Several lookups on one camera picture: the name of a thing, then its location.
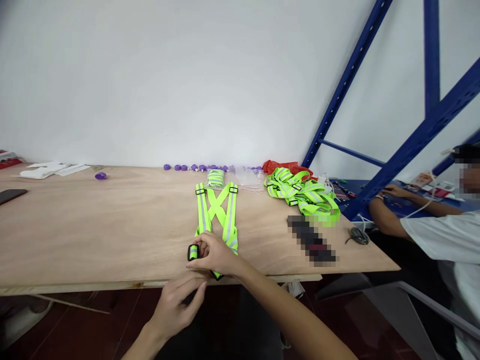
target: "white t-shirt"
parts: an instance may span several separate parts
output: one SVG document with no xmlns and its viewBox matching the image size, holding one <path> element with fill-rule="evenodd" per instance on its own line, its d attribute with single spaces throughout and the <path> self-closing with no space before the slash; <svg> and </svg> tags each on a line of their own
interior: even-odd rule
<svg viewBox="0 0 480 360">
<path fill-rule="evenodd" d="M 480 329 L 480 211 L 444 217 L 400 219 L 401 225 L 438 268 L 453 300 L 451 310 Z M 480 359 L 480 344 L 455 329 L 464 360 Z"/>
</svg>

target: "blue steel beam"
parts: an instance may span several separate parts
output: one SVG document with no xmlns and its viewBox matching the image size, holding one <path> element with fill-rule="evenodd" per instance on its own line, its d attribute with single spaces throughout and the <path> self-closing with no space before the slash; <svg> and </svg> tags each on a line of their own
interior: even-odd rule
<svg viewBox="0 0 480 360">
<path fill-rule="evenodd" d="M 350 200 L 343 214 L 352 220 L 390 181 L 480 92 L 480 58 L 461 77 L 410 137 L 367 184 Z"/>
<path fill-rule="evenodd" d="M 357 71 L 359 70 L 362 61 L 364 60 L 365 54 L 367 53 L 372 41 L 377 34 L 380 25 L 387 13 L 390 4 L 393 0 L 376 0 L 375 5 L 368 17 L 368 20 L 361 32 L 360 38 L 356 43 L 355 49 L 351 54 L 350 60 L 346 65 L 346 68 L 343 72 L 343 75 L 340 78 L 340 82 L 338 83 L 335 93 L 333 93 L 333 97 L 330 100 L 330 104 L 328 105 L 325 114 L 323 115 L 323 119 L 321 120 L 320 126 L 316 131 L 315 137 L 310 144 L 310 148 L 303 159 L 302 166 L 308 168 L 312 164 L 312 160 L 314 159 L 315 155 L 317 154 L 320 141 L 325 138 L 327 131 L 334 120 L 337 111 L 342 104 L 342 101 L 347 94 L 347 91 L 354 80 Z"/>
<path fill-rule="evenodd" d="M 440 101 L 439 1 L 423 0 L 425 117 Z"/>
<path fill-rule="evenodd" d="M 475 144 L 480 142 L 480 128 L 474 133 L 472 136 L 470 136 L 467 140 L 465 140 L 463 144 Z M 445 170 L 447 170 L 450 166 L 454 164 L 455 160 L 452 155 L 448 155 L 445 159 L 443 159 L 441 162 L 438 163 L 437 166 L 431 171 L 433 175 L 438 176 L 441 173 L 443 173 Z"/>
<path fill-rule="evenodd" d="M 367 163 L 377 165 L 378 167 L 383 167 L 385 165 L 385 163 L 383 161 L 380 161 L 380 160 L 377 160 L 373 157 L 370 157 L 370 156 L 364 155 L 362 153 L 350 150 L 349 148 L 334 144 L 333 142 L 330 142 L 330 141 L 327 141 L 327 140 L 318 140 L 318 141 L 322 144 L 325 144 L 325 145 L 331 147 L 331 148 L 340 150 L 341 152 L 344 152 L 344 153 L 352 155 L 356 158 L 362 159 L 363 161 L 366 161 Z"/>
</svg>

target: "white wall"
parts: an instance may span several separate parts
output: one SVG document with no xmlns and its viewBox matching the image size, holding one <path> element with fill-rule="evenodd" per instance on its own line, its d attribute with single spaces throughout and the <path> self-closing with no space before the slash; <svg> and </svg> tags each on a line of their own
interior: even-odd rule
<svg viewBox="0 0 480 360">
<path fill-rule="evenodd" d="M 302 161 L 374 0 L 10 0 L 0 147 L 35 161 Z M 480 56 L 480 5 L 443 0 L 442 94 Z M 387 161 L 423 119 L 422 1 L 394 1 L 327 139 Z M 474 100 L 403 172 L 479 126 Z M 322 146 L 312 169 L 378 168 Z"/>
</svg>

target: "clear plastic bag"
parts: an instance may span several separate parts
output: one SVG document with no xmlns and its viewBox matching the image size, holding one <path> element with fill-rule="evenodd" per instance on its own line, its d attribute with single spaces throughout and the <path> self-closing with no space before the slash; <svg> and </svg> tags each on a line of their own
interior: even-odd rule
<svg viewBox="0 0 480 360">
<path fill-rule="evenodd" d="M 261 169 L 233 165 L 228 168 L 225 177 L 227 182 L 234 182 L 241 190 L 265 191 L 265 176 Z"/>
</svg>

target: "plastic bag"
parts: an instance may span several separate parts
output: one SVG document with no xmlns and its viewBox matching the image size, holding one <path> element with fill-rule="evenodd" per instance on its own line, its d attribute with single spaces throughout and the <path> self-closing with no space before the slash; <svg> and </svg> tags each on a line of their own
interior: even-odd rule
<svg viewBox="0 0 480 360">
<path fill-rule="evenodd" d="M 242 190 L 262 192 L 265 176 L 262 170 L 242 165 L 230 166 L 225 174 L 228 182 L 234 182 Z"/>
<path fill-rule="evenodd" d="M 276 168 L 287 168 L 290 170 L 290 172 L 293 175 L 296 175 L 301 171 L 308 171 L 310 173 L 310 177 L 308 179 L 313 179 L 315 181 L 319 179 L 318 177 L 312 176 L 314 173 L 309 168 L 300 166 L 297 161 L 278 163 L 273 160 L 268 160 L 268 161 L 265 161 L 265 163 L 262 166 L 263 171 L 265 173 L 268 173 L 268 175 L 272 175 L 272 173 Z M 302 178 L 302 181 L 305 181 L 305 180 L 307 180 L 307 176 L 304 176 Z"/>
</svg>

